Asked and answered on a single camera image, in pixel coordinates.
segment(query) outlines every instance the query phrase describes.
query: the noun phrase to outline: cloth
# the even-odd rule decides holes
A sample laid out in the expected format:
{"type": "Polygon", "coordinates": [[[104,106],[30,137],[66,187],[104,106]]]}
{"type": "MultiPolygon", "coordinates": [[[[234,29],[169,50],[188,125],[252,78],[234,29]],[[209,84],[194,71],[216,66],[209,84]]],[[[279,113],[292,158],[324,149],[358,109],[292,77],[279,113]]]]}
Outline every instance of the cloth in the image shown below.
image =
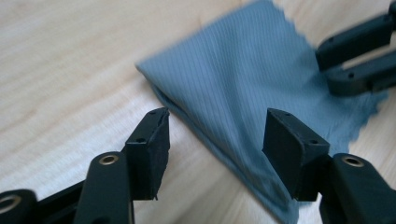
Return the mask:
{"type": "Polygon", "coordinates": [[[334,154],[347,152],[387,97],[331,96],[315,51],[269,1],[242,7],[136,67],[282,223],[297,222],[299,204],[262,153],[267,108],[295,115],[334,154]]]}

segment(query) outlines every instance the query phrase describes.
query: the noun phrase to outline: metal screw hole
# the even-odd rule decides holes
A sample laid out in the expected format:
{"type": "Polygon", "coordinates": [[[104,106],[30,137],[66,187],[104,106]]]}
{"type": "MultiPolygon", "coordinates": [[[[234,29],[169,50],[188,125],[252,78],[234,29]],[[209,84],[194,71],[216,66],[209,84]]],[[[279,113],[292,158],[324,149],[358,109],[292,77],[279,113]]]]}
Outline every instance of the metal screw hole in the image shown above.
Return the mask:
{"type": "Polygon", "coordinates": [[[359,159],[353,158],[353,157],[348,157],[345,156],[343,157],[343,162],[350,165],[350,166],[355,166],[355,167],[363,167],[364,163],[361,162],[359,159]]]}
{"type": "Polygon", "coordinates": [[[0,199],[0,214],[14,209],[22,201],[21,196],[12,194],[0,199]]]}
{"type": "Polygon", "coordinates": [[[102,157],[102,159],[99,160],[99,163],[101,163],[102,165],[110,165],[110,164],[113,164],[114,162],[116,162],[118,159],[119,159],[118,156],[108,155],[108,156],[102,157]]]}

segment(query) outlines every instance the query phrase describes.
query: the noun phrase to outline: wooden table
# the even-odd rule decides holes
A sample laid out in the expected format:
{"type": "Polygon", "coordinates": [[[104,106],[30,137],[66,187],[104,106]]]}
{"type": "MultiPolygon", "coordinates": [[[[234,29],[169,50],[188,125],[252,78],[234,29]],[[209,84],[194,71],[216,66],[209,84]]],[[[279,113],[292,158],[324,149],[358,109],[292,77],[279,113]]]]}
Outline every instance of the wooden table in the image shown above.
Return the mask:
{"type": "MultiPolygon", "coordinates": [[[[299,33],[325,37],[388,10],[388,0],[275,0],[299,33]]],[[[85,178],[96,155],[120,150],[162,105],[134,64],[247,4],[237,0],[0,3],[0,191],[43,199],[85,178]]],[[[396,41],[393,38],[392,48],[396,41]]],[[[176,117],[158,202],[135,202],[136,222],[274,223],[239,180],[176,117]]],[[[396,90],[350,151],[396,189],[396,90]]],[[[301,223],[319,223],[318,203],[301,223]]]]}

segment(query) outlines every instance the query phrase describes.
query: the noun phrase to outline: gray cloth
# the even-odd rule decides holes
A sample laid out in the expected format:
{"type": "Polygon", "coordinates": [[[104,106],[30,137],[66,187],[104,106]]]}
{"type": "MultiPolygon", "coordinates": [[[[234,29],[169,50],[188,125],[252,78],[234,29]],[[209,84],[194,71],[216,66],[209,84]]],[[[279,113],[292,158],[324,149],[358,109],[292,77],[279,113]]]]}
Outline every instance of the gray cloth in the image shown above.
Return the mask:
{"type": "Polygon", "coordinates": [[[334,154],[347,152],[387,96],[331,96],[314,50],[268,1],[236,10],[137,68],[282,223],[297,222],[298,203],[262,153],[267,108],[294,114],[330,142],[334,154]]]}

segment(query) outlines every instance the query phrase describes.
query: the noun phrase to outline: black plastic part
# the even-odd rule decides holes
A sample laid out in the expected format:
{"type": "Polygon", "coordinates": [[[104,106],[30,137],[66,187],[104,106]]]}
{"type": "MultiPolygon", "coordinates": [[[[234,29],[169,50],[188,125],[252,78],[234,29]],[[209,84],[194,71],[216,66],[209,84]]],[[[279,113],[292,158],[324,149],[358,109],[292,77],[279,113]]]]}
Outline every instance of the black plastic part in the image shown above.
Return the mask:
{"type": "MultiPolygon", "coordinates": [[[[396,21],[396,1],[392,2],[389,6],[389,15],[396,21]]],[[[396,31],[396,22],[393,24],[393,30],[396,31]]]]}
{"type": "Polygon", "coordinates": [[[396,194],[370,162],[336,154],[330,180],[346,214],[346,223],[396,223],[396,194]]]}
{"type": "Polygon", "coordinates": [[[390,43],[395,21],[382,15],[325,40],[317,49],[320,71],[390,43]]]}
{"type": "Polygon", "coordinates": [[[321,179],[319,180],[319,192],[322,199],[319,206],[320,216],[323,224],[341,224],[347,223],[347,216],[342,209],[338,195],[336,194],[333,182],[329,178],[329,172],[332,166],[332,158],[329,157],[328,162],[323,167],[321,179]]]}
{"type": "Polygon", "coordinates": [[[396,85],[396,51],[367,63],[343,69],[342,63],[390,43],[396,30],[396,2],[389,13],[325,40],[316,50],[318,67],[326,75],[329,91],[352,96],[382,91],[396,85]]]}
{"type": "Polygon", "coordinates": [[[107,152],[90,165],[78,201],[75,224],[133,222],[125,155],[107,152]]]}
{"type": "Polygon", "coordinates": [[[329,70],[324,74],[333,95],[382,91],[396,85],[396,51],[346,70],[329,70]]]}
{"type": "Polygon", "coordinates": [[[168,163],[169,111],[159,108],[147,113],[125,143],[134,200],[157,198],[168,163]]]}
{"type": "Polygon", "coordinates": [[[0,221],[7,224],[35,223],[33,208],[35,194],[28,189],[17,189],[0,194],[0,221]]]}
{"type": "Polygon", "coordinates": [[[315,201],[320,169],[327,159],[329,143],[292,114],[269,108],[263,152],[276,170],[291,198],[315,201]]]}
{"type": "Polygon", "coordinates": [[[38,202],[36,220],[42,224],[72,223],[83,184],[81,181],[38,202]]]}

